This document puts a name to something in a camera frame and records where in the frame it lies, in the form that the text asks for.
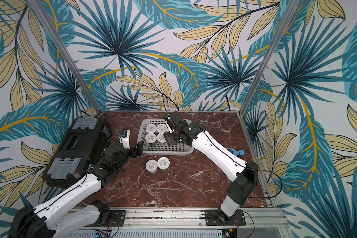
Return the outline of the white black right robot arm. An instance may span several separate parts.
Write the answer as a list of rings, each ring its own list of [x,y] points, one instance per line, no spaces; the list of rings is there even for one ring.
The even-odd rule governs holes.
[[[169,146],[182,143],[193,147],[216,164],[231,181],[227,195],[217,211],[222,223],[229,222],[256,188],[258,165],[247,163],[231,153],[195,122],[188,124],[183,121],[178,125],[166,122],[166,125],[169,131],[164,134],[164,138]]]

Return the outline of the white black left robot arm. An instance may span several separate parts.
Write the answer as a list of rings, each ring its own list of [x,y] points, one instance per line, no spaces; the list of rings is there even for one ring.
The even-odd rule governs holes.
[[[110,220],[110,208],[100,200],[68,214],[85,198],[102,189],[116,178],[130,157],[142,155],[144,142],[127,149],[122,143],[113,143],[104,151],[104,157],[82,179],[64,192],[34,208],[17,211],[8,236],[10,238],[63,238],[85,226]]]

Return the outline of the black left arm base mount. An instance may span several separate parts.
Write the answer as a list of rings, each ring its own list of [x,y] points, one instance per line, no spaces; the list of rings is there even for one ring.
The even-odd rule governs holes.
[[[100,214],[99,218],[93,224],[86,227],[122,227],[125,222],[125,210],[109,210]]]

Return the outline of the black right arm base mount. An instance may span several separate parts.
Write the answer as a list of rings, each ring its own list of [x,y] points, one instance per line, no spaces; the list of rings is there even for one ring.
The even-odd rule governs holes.
[[[245,226],[246,220],[242,210],[238,209],[231,217],[228,217],[222,210],[208,209],[200,215],[207,226]]]

